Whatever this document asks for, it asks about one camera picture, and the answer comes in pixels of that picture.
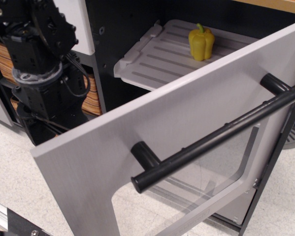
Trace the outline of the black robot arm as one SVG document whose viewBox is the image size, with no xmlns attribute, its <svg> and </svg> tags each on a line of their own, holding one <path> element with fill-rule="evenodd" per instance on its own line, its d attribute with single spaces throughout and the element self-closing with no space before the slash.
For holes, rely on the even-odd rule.
<svg viewBox="0 0 295 236">
<path fill-rule="evenodd" d="M 16 113 L 34 145 L 88 121 L 90 79 L 72 48 L 76 28 L 51 0 L 0 0 L 0 40 L 10 55 Z"/>
</svg>

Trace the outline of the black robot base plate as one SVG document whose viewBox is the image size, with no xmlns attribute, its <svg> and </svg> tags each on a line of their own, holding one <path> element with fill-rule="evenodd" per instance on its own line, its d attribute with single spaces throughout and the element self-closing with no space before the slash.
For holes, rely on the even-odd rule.
<svg viewBox="0 0 295 236">
<path fill-rule="evenodd" d="M 7 208 L 8 231 L 18 236 L 50 236 L 48 232 Z"/>
</svg>

